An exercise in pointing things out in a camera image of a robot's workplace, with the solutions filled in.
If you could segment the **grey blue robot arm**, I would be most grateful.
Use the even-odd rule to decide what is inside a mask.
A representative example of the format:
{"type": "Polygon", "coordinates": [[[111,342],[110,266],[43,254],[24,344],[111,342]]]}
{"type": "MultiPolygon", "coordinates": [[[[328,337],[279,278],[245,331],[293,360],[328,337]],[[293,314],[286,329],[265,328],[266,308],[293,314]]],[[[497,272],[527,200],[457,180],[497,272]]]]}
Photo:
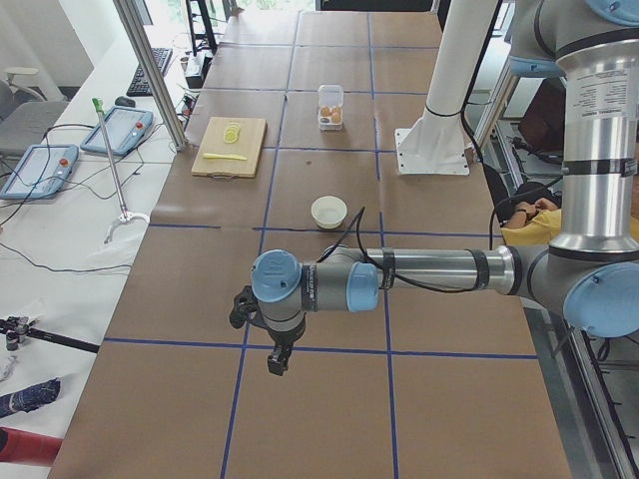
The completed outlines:
{"type": "Polygon", "coordinates": [[[306,316],[369,311],[379,294],[413,286],[456,294],[493,289],[533,300],[599,337],[638,328],[638,243],[631,234],[638,172],[638,5],[634,1],[520,1],[511,63],[524,74],[566,79],[563,196],[558,235],[480,249],[348,248],[314,262],[273,249],[235,297],[234,328],[265,330],[269,371],[285,373],[306,316]]]}

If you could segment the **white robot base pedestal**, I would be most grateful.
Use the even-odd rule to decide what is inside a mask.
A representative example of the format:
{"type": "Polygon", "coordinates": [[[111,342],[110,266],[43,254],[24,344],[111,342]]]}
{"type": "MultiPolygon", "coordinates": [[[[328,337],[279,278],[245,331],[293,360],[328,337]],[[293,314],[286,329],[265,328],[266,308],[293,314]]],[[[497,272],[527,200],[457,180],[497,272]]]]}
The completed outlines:
{"type": "Polygon", "coordinates": [[[422,116],[411,128],[395,131],[400,174],[469,174],[463,109],[499,9],[498,1],[450,2],[422,116]]]}

